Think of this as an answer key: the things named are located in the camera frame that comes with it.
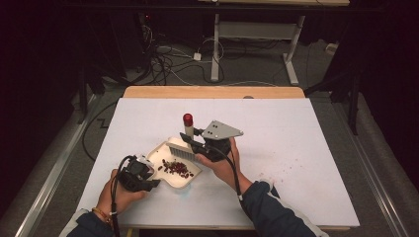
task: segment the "person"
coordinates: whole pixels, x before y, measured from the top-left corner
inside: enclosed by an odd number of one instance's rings
[[[259,236],[328,236],[327,233],[312,224],[305,215],[292,209],[281,200],[271,183],[267,181],[251,182],[240,170],[240,155],[235,139],[230,138],[230,143],[231,152],[228,154],[228,158],[235,164],[239,189],[243,194],[242,207],[252,220]],[[233,170],[228,161],[212,162],[202,154],[196,154],[196,158],[203,165],[211,168],[218,178],[236,190]],[[81,209],[74,213],[59,235],[60,237],[113,236],[114,232],[107,213],[111,211],[111,183],[116,173],[117,170],[114,170],[111,179],[105,184],[97,206],[92,211]],[[145,191],[128,192],[119,185],[116,199],[118,213],[122,213],[133,201],[141,200],[146,195]]]

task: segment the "red cap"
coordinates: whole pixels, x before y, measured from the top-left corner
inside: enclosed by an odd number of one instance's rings
[[[184,114],[184,125],[185,126],[192,126],[194,125],[194,120],[192,119],[191,114]]]

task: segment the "dark background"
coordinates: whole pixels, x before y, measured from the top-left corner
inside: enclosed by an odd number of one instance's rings
[[[352,1],[351,7],[375,4],[377,1]],[[375,120],[419,188],[419,38],[415,32],[419,19],[410,4],[407,0],[390,2],[384,16],[307,17],[300,42],[341,42],[324,80],[347,70],[349,65],[360,73],[361,92]],[[151,16],[153,29],[191,46],[199,45],[212,33],[211,15]],[[126,48],[118,35],[124,33],[133,34],[130,45],[142,52],[141,41],[134,36],[137,29],[132,17],[95,13],[86,18],[80,12],[60,8],[53,0],[1,3],[0,143],[5,152],[0,163],[0,215],[72,114],[71,99],[78,90],[81,68],[92,89],[100,93],[100,76],[123,77],[125,69],[135,66],[133,61],[144,59],[124,58],[121,54]],[[351,86],[345,80],[323,90],[349,90]]]

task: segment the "gray carpet floor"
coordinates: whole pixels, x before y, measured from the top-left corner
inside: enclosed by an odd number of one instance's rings
[[[217,85],[290,86],[281,60],[282,52],[286,52],[289,45],[286,42],[279,42],[270,48],[264,48],[263,45],[266,45],[266,41],[252,41],[251,43],[253,46],[248,46],[246,53],[240,47],[240,43],[232,43],[225,47],[224,58],[220,63],[223,80]],[[324,52],[325,46],[326,43],[323,41],[298,46],[293,66],[302,89],[320,82],[327,70],[332,56]],[[177,50],[172,50],[172,53],[188,55],[194,53],[194,50],[186,46],[176,45],[175,48]],[[174,64],[181,64],[189,60],[179,56],[169,57]],[[210,60],[210,57],[204,57],[203,60]],[[193,64],[201,67],[185,68],[186,65],[191,64],[173,67],[173,73],[167,77],[166,84],[210,85],[203,79],[203,75],[206,79],[210,79],[210,65],[208,63]],[[133,69],[128,70],[127,73],[131,78],[137,75]],[[151,80],[151,77],[148,77],[141,83],[151,82]],[[101,97],[98,108],[93,112],[94,115],[115,102],[125,89],[113,84],[109,78],[105,78],[105,85],[106,92]],[[347,231],[328,231],[330,236],[415,236],[419,232],[418,192],[407,179],[391,149],[385,143],[362,95],[357,119],[358,136],[352,135],[345,123],[345,103],[332,104],[328,93],[325,92],[314,93],[309,98],[361,223],[360,227]],[[76,100],[74,106],[76,110],[73,117],[49,146],[8,212],[1,219],[0,236],[15,236],[57,157],[65,150],[72,134],[77,129],[80,112],[77,111]],[[106,125],[112,119],[114,109],[114,106],[110,106],[97,119],[93,120],[84,139],[80,139],[71,151],[68,167],[63,173],[53,197],[48,201],[42,218],[34,227],[34,236],[57,236],[75,211],[94,165],[94,161],[89,158],[87,153],[93,158],[98,154],[107,132]],[[104,121],[105,127],[101,126],[102,121]],[[85,142],[86,149],[83,148],[82,140]],[[356,145],[357,141],[362,145],[361,151]],[[368,179],[368,173],[363,168],[360,158],[363,155],[368,157],[375,168],[380,183],[402,221],[405,233],[394,233],[391,224],[388,224],[391,219],[384,214],[382,205],[378,201],[379,198],[372,189],[374,184]],[[133,236],[138,236],[138,232],[139,236],[256,236],[253,231],[174,230],[135,230]]]

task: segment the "left hand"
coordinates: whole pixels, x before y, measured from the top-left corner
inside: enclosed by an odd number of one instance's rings
[[[101,195],[99,196],[98,204],[96,207],[100,210],[102,210],[106,215],[110,216],[111,212],[111,204],[112,204],[112,198],[111,198],[111,185],[112,180],[117,175],[118,170],[113,170],[111,174],[111,179],[106,182],[104,188],[102,189]],[[139,192],[130,192],[127,191],[120,183],[118,183],[117,186],[117,195],[115,203],[117,204],[117,213],[121,214],[124,212],[129,205],[136,201],[145,198],[147,195],[146,191],[139,191]],[[105,218],[101,216],[100,214],[96,213],[96,215],[105,221]]]

